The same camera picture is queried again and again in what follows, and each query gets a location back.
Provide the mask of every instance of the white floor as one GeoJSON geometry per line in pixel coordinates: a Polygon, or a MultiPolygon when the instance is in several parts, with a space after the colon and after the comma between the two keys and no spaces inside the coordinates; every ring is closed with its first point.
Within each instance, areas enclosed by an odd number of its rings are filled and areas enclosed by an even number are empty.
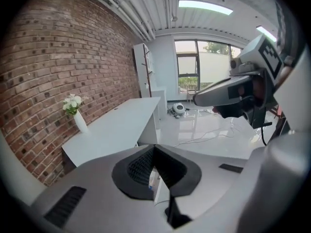
{"type": "MultiPolygon", "coordinates": [[[[243,118],[222,118],[211,114],[212,107],[198,107],[183,102],[185,108],[192,109],[179,119],[167,114],[161,120],[160,144],[176,146],[209,155],[248,159],[252,150],[263,147],[260,128],[254,130],[243,118]]],[[[273,124],[263,128],[264,140],[267,143],[272,136],[277,118],[267,112],[266,121],[273,124]]]]}

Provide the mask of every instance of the white cylinder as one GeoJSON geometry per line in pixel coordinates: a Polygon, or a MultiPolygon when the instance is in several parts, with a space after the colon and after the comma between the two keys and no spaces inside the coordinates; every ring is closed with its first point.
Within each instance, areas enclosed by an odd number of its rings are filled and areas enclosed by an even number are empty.
{"type": "Polygon", "coordinates": [[[82,132],[82,133],[86,133],[88,132],[88,127],[86,125],[86,122],[84,121],[82,115],[80,114],[79,111],[77,111],[77,113],[73,116],[74,121],[76,122],[76,125],[78,127],[78,129],[82,132]]]}

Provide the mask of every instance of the vent grille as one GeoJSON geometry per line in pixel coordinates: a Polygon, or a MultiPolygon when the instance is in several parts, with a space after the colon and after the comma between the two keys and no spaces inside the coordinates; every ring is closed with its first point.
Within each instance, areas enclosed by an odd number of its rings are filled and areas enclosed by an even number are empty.
{"type": "Polygon", "coordinates": [[[44,218],[57,227],[62,228],[77,207],[85,192],[85,188],[73,186],[44,216],[44,218]]]}

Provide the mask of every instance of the white wall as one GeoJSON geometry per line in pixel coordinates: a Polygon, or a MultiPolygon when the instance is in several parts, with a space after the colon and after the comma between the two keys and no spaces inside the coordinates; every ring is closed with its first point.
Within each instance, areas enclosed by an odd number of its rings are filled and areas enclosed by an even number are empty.
{"type": "MultiPolygon", "coordinates": [[[[199,40],[217,41],[217,38],[215,38],[214,36],[200,37],[199,35],[194,35],[194,34],[193,35],[175,35],[175,36],[166,35],[166,36],[157,37],[155,40],[146,43],[147,47],[149,48],[150,52],[153,55],[156,84],[158,86],[166,87],[167,100],[185,100],[187,98],[187,94],[178,93],[178,69],[177,69],[177,57],[176,57],[175,42],[174,42],[175,39],[199,39],[199,40]]],[[[218,39],[218,41],[232,44],[240,48],[245,47],[245,45],[241,45],[240,43],[234,42],[232,40],[223,40],[223,39],[219,40],[218,39]]],[[[219,72],[216,72],[213,69],[211,73],[208,74],[209,78],[207,77],[207,79],[212,79],[211,82],[214,82],[214,81],[221,80],[224,76],[227,75],[229,61],[227,65],[225,65],[226,58],[228,58],[228,56],[224,57],[223,55],[217,55],[217,56],[213,56],[211,61],[201,60],[201,62],[204,62],[204,65],[207,66],[207,70],[206,70],[207,73],[209,73],[208,70],[211,70],[213,66],[215,65],[221,68],[219,72]]]]}
{"type": "Polygon", "coordinates": [[[18,160],[2,132],[0,132],[0,174],[8,192],[27,205],[31,205],[46,188],[18,160]]]}

